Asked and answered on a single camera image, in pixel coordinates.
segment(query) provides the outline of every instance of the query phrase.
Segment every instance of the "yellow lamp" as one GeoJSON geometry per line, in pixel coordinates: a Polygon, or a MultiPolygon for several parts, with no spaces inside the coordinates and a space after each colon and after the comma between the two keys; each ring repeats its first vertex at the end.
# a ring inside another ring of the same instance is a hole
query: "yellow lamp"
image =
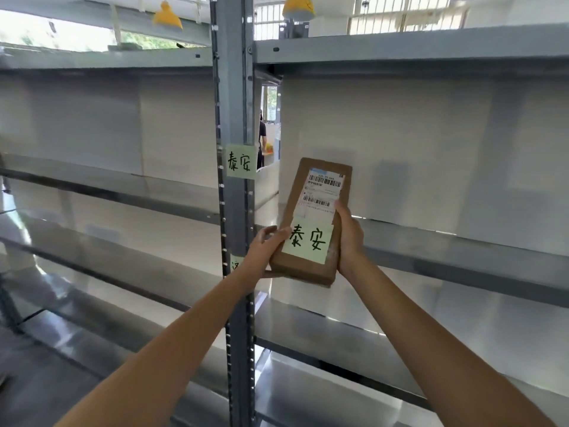
{"type": "Polygon", "coordinates": [[[283,17],[290,21],[308,22],[314,19],[312,0],[286,0],[283,7],[283,17]]]}
{"type": "Polygon", "coordinates": [[[160,8],[160,11],[154,13],[154,18],[152,19],[153,24],[164,24],[166,26],[182,28],[180,18],[172,12],[172,8],[166,0],[160,3],[160,8]]]}

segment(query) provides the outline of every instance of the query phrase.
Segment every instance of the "human hand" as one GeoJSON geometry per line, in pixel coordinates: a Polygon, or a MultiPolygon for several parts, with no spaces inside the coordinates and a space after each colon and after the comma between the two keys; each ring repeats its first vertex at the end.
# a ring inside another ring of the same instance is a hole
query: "human hand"
{"type": "Polygon", "coordinates": [[[277,230],[276,226],[268,226],[257,233],[257,236],[249,246],[247,256],[238,267],[239,270],[247,273],[245,279],[247,293],[251,293],[255,289],[257,282],[263,277],[268,260],[277,247],[290,236],[291,231],[290,227],[277,230]]]}
{"type": "Polygon", "coordinates": [[[352,265],[360,257],[365,257],[364,253],[364,231],[361,230],[356,219],[348,207],[340,201],[334,203],[336,211],[340,215],[342,222],[342,236],[340,238],[340,262],[338,270],[340,274],[348,278],[347,273],[351,272],[352,265]]]}

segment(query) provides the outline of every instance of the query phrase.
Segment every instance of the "green sticky note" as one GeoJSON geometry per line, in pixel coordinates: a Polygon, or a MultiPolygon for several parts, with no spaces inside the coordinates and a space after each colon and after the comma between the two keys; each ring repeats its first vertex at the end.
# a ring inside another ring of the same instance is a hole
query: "green sticky note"
{"type": "Polygon", "coordinates": [[[231,257],[231,262],[229,263],[230,265],[230,269],[231,271],[233,271],[235,268],[237,268],[239,266],[239,264],[241,262],[243,262],[243,259],[241,256],[235,256],[235,255],[230,255],[231,257]]]}
{"type": "Polygon", "coordinates": [[[325,263],[334,226],[301,217],[294,217],[290,226],[293,232],[283,245],[283,253],[308,259],[318,264],[325,263]]]}
{"type": "Polygon", "coordinates": [[[254,180],[257,173],[257,147],[255,145],[227,145],[224,166],[228,176],[254,180]]]}

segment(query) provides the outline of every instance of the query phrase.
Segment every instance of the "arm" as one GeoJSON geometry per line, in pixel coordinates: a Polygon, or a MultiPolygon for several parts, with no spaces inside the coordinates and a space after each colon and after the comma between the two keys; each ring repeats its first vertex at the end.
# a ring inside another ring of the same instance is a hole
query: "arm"
{"type": "Polygon", "coordinates": [[[516,387],[407,297],[364,253],[348,208],[339,270],[380,325],[445,427],[555,427],[516,387]]]}
{"type": "Polygon", "coordinates": [[[290,229],[259,232],[243,263],[191,309],[133,355],[65,415],[56,427],[165,425],[237,302],[255,288],[290,229]]]}

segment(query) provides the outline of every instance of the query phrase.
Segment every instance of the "perforated metal post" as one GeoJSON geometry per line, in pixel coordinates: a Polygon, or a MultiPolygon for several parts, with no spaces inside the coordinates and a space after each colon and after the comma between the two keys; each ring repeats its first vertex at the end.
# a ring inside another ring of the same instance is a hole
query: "perforated metal post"
{"type": "MultiPolygon", "coordinates": [[[[230,254],[245,256],[254,236],[254,182],[228,177],[223,149],[255,145],[253,124],[252,0],[210,0],[215,83],[217,167],[223,273],[230,254]]],[[[240,300],[225,326],[232,427],[254,422],[254,300],[240,300]]]]}

